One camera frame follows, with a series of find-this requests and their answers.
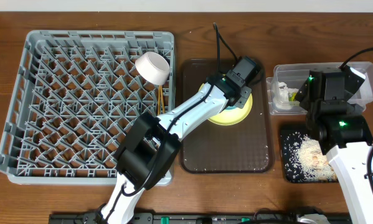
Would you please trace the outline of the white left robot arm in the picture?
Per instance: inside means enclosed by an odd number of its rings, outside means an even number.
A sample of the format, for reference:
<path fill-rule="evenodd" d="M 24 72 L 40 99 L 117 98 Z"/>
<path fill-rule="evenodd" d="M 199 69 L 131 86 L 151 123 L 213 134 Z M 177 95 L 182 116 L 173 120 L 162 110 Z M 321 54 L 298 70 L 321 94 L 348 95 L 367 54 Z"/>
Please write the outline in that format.
<path fill-rule="evenodd" d="M 228 106 L 243 108 L 251 86 L 263 76 L 260 62 L 244 56 L 225 74 L 215 72 L 187 101 L 167 113 L 139 115 L 113 157 L 116 185 L 97 223 L 128 223 L 145 190 L 154 187 L 171 167 L 182 140 L 205 120 Z"/>

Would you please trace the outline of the wooden chopstick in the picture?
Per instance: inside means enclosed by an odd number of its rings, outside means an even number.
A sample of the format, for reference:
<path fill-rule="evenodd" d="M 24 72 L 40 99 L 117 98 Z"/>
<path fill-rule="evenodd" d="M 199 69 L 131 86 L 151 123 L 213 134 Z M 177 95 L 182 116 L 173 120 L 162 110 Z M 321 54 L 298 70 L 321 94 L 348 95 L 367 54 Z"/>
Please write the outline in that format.
<path fill-rule="evenodd" d="M 164 91 L 163 91 L 163 86 L 161 85 L 159 87 L 159 99 L 160 99 L 160 104 L 159 104 L 159 114 L 164 114 L 165 113 L 165 104 L 164 104 Z"/>
<path fill-rule="evenodd" d="M 157 103 L 157 115 L 161 114 L 161 103 L 163 100 L 163 91 L 162 91 L 162 86 L 158 86 L 158 103 Z"/>

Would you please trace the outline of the yellow plate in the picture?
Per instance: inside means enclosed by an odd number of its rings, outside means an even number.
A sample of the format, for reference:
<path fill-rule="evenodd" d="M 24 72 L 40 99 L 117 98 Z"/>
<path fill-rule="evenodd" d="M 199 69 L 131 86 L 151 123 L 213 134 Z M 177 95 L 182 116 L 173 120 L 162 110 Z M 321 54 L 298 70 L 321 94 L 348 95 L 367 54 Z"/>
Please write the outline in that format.
<path fill-rule="evenodd" d="M 223 110 L 221 113 L 209 118 L 209 121 L 221 126 L 230 126 L 243 121 L 250 113 L 253 105 L 252 94 L 249 95 L 246 104 L 243 108 L 234 110 Z"/>

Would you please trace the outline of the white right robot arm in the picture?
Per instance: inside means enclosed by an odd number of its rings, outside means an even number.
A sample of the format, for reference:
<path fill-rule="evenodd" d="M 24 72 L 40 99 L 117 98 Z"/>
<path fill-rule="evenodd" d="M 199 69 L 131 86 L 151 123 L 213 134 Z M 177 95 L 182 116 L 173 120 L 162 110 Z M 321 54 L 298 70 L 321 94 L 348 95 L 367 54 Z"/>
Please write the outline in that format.
<path fill-rule="evenodd" d="M 347 65 L 311 70 L 295 96 L 307 111 L 309 137 L 335 171 L 353 223 L 373 223 L 373 136 L 363 108 L 349 103 L 365 79 Z"/>

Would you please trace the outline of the white tissue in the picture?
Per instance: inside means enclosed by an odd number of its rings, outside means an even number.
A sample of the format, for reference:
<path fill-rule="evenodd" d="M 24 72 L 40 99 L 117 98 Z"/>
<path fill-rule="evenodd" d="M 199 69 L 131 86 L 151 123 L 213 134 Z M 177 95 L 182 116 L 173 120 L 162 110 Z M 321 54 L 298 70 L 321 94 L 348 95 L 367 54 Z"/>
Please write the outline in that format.
<path fill-rule="evenodd" d="M 288 103 L 290 102 L 288 100 L 288 94 L 296 92 L 295 88 L 288 88 L 287 84 L 285 82 L 278 82 L 278 101 L 280 103 Z"/>

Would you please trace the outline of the white bowl with rice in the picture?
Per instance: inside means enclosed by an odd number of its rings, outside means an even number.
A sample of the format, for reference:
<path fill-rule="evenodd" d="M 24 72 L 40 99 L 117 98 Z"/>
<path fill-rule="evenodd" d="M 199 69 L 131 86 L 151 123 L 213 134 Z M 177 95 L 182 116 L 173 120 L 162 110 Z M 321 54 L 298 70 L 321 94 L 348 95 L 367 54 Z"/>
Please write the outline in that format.
<path fill-rule="evenodd" d="M 155 52 L 146 52 L 140 56 L 135 67 L 138 73 L 153 85 L 164 85 L 170 73 L 166 59 Z"/>

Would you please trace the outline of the yellow green snack wrapper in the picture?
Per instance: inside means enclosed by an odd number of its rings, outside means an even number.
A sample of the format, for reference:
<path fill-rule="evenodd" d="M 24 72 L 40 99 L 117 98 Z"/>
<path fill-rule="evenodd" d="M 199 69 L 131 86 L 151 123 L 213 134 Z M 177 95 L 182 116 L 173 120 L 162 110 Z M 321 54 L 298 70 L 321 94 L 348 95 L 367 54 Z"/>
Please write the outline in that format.
<path fill-rule="evenodd" d="M 293 93 L 289 93 L 288 94 L 288 100 L 290 101 L 290 102 L 292 102 L 292 101 L 296 101 L 295 100 L 295 96 L 297 95 L 297 92 L 293 92 Z"/>

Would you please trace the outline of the light blue bowl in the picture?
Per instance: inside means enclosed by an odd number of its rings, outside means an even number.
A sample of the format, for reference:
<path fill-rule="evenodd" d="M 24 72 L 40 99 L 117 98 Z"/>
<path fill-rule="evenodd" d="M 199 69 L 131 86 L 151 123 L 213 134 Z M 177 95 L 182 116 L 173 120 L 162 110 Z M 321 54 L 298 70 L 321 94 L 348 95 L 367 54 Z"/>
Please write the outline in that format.
<path fill-rule="evenodd" d="M 224 108 L 224 110 L 234 110 L 236 108 L 236 106 L 227 106 L 226 108 Z"/>

